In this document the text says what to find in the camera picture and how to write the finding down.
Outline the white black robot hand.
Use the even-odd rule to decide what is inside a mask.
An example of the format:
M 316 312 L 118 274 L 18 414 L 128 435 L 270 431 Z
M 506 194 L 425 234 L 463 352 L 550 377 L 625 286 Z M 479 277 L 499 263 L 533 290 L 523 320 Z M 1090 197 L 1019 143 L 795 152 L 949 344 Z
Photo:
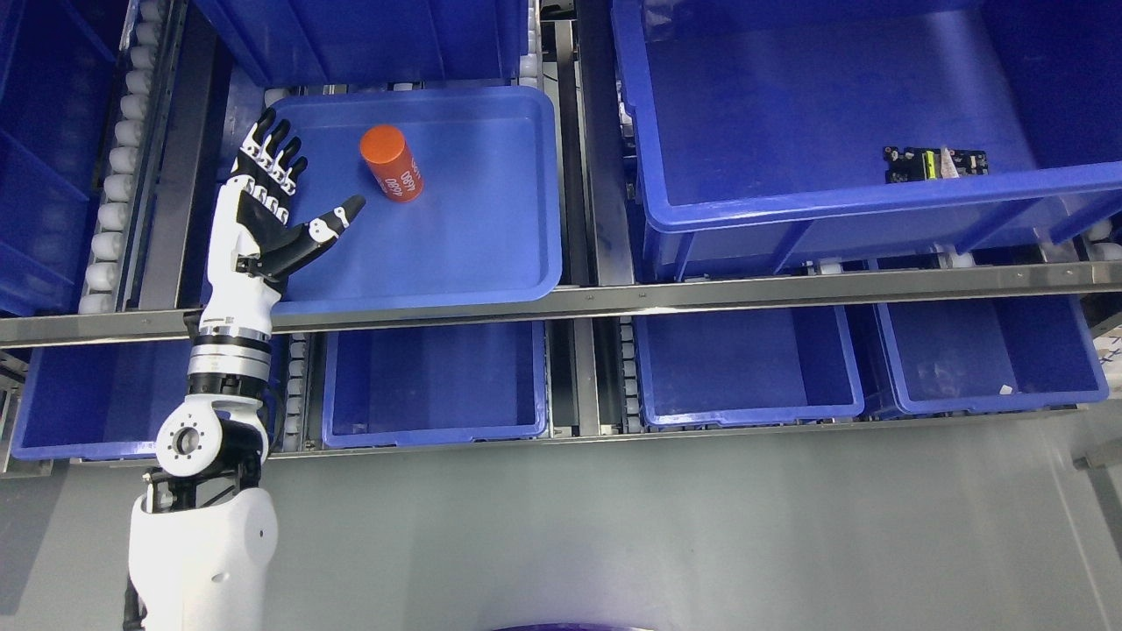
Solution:
M 265 109 L 240 141 L 232 167 L 219 188 L 209 234 L 209 302 L 199 316 L 202 336 L 266 340 L 273 308 L 289 277 L 323 256 L 350 228 L 367 203 L 348 196 L 305 223 L 291 223 L 309 161 L 288 120 Z

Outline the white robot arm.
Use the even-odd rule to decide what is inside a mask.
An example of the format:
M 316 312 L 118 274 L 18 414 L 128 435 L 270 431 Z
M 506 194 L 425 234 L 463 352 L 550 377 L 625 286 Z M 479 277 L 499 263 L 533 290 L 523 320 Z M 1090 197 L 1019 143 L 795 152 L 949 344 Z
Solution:
M 278 520 L 261 486 L 270 336 L 204 326 L 130 511 L 125 630 L 260 630 Z

